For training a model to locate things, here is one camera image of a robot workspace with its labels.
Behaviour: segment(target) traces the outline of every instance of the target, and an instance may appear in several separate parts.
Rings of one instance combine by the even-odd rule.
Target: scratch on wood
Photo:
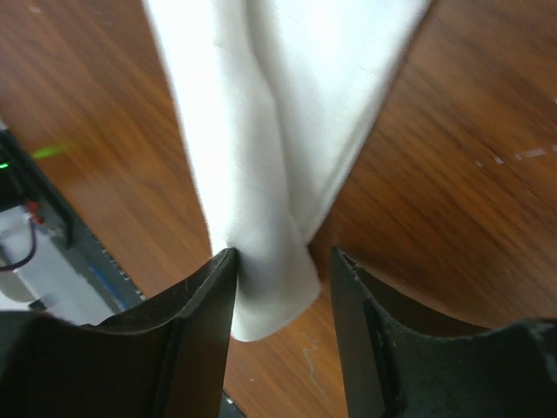
[[[306,333],[302,333],[302,334],[305,336],[305,338],[308,341],[310,341],[310,344],[312,344],[311,348],[303,348],[302,350],[304,352],[305,360],[307,361],[307,364],[310,367],[310,380],[312,381],[313,385],[318,389],[318,391],[323,395],[323,397],[328,400],[325,390],[323,390],[323,388],[319,385],[317,379],[315,378],[315,365],[313,364],[312,357],[310,356],[311,351],[317,351],[318,349],[318,347],[315,345],[317,340],[311,339],[310,336]]]

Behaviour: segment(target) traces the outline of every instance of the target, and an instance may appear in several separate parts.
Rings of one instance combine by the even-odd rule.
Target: cable
[[[0,266],[0,273],[13,272],[19,267],[25,266],[35,256],[35,253],[37,252],[37,231],[35,231],[35,222],[33,221],[33,219],[29,219],[29,226],[31,232],[31,249],[29,251],[29,254],[27,254],[27,257],[19,260],[17,263],[9,264],[7,266]]]

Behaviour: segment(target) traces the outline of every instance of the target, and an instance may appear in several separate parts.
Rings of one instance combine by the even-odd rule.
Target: white cloth
[[[241,254],[232,336],[319,294],[306,244],[429,0],[144,0],[212,251]]]

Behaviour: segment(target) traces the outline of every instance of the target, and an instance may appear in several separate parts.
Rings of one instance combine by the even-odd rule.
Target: brown wood tabletop
[[[0,117],[147,295],[210,257],[139,0],[3,0]],[[557,316],[556,179],[557,3],[439,0],[312,242],[323,294],[232,342],[227,393],[253,417],[346,416],[331,245],[462,320]]]

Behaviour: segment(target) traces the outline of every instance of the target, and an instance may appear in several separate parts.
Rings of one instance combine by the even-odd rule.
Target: green light
[[[31,154],[31,156],[34,159],[48,158],[48,157],[53,157],[53,156],[59,154],[63,150],[64,150],[64,147],[61,146],[61,145],[47,146],[47,147],[45,147],[41,150],[33,152]]]

